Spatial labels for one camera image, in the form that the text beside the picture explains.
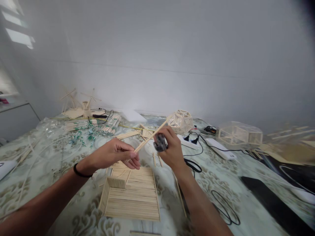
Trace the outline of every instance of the popsicle stick platform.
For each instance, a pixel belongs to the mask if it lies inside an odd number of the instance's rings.
[[[130,170],[123,163],[115,163],[112,168],[111,177],[105,180],[99,210],[107,217],[160,221],[152,169]]]

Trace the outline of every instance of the white foam block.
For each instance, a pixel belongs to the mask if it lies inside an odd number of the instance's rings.
[[[233,159],[236,159],[236,156],[231,152],[231,151],[221,151],[219,149],[222,149],[222,150],[227,150],[222,144],[218,143],[216,140],[212,139],[212,138],[207,138],[205,139],[205,141],[207,142],[207,144],[209,146],[214,146],[212,147],[212,149],[217,153],[219,154],[223,159],[226,159],[226,160],[233,160]]]
[[[186,140],[184,140],[184,137],[181,136],[180,134],[178,134],[177,137],[179,138],[181,144],[183,144],[183,145],[185,145],[185,146],[187,146],[187,147],[190,147],[190,148],[195,149],[195,150],[197,150],[197,149],[200,148],[199,142],[197,142],[197,144],[193,144],[193,143],[191,142],[192,139],[189,139],[189,141],[186,141]]]
[[[147,120],[142,115],[134,110],[124,109],[121,112],[121,116],[130,122],[147,122]]]

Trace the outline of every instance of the person's right hand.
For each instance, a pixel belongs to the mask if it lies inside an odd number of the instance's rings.
[[[165,151],[158,153],[163,161],[169,165],[173,171],[177,168],[180,169],[182,166],[186,166],[183,152],[181,150],[181,143],[174,130],[170,126],[166,126],[158,133],[164,134],[168,144],[168,148]]]

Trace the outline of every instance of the black wristband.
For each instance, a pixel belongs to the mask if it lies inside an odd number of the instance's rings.
[[[77,166],[78,163],[76,163],[74,166],[73,166],[73,170],[74,172],[80,176],[80,177],[84,177],[84,178],[90,178],[92,177],[93,175],[84,175],[84,174],[81,174],[77,169],[76,169],[76,166]]]

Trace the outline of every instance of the geometric stick model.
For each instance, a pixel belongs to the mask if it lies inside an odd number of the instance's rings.
[[[230,121],[219,126],[218,138],[229,145],[261,145],[263,132],[254,126]]]
[[[107,177],[99,210],[107,217],[160,221],[157,189],[151,168],[131,170],[115,163]]]
[[[177,110],[168,117],[168,125],[175,133],[184,135],[193,128],[193,118],[184,110]]]

